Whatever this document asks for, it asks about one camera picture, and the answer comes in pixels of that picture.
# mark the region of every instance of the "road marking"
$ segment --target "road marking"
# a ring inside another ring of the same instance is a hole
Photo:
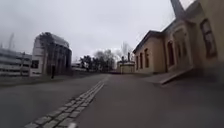
[[[61,127],[62,125],[63,127],[66,125],[68,128],[77,128],[76,123],[71,123],[72,119],[75,120],[80,115],[80,113],[89,106],[96,94],[104,87],[105,82],[109,80],[109,77],[110,75],[107,75],[88,91],[82,93],[78,97],[73,97],[68,103],[60,107],[53,114],[48,114],[44,116],[45,118],[43,118],[50,118],[50,120],[44,120],[41,122],[41,124],[38,124],[36,121],[34,121],[26,125],[25,128]]]

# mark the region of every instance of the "white building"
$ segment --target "white building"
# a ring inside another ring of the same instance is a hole
[[[31,57],[0,48],[0,76],[29,76]]]
[[[64,39],[51,33],[43,33],[36,37],[32,54],[30,76],[66,73],[71,68],[71,50]]]

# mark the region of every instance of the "doorway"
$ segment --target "doorway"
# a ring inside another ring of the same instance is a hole
[[[173,43],[172,42],[168,42],[167,44],[167,48],[168,48],[168,58],[169,58],[169,67],[174,65],[174,49],[173,49]]]

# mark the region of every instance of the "paved path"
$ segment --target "paved path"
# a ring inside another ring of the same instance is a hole
[[[106,75],[0,90],[0,128],[19,128],[93,87]]]
[[[76,119],[79,128],[212,128],[224,125],[224,87],[205,82],[153,86],[112,76]]]

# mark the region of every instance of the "building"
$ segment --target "building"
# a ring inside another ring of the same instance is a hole
[[[28,77],[31,55],[0,48],[0,76]]]
[[[218,62],[216,38],[201,4],[194,1],[184,10],[179,0],[171,3],[176,19],[162,32],[149,31],[133,51],[136,73],[205,71]]]
[[[32,54],[31,76],[66,74],[71,69],[71,55],[67,41],[51,33],[36,37]]]
[[[217,62],[209,68],[206,73],[215,74],[223,82],[224,76],[224,1],[223,0],[197,0],[200,2],[202,9],[210,22],[211,30],[214,34],[216,44]]]
[[[116,71],[121,74],[131,74],[135,71],[134,61],[118,61]]]

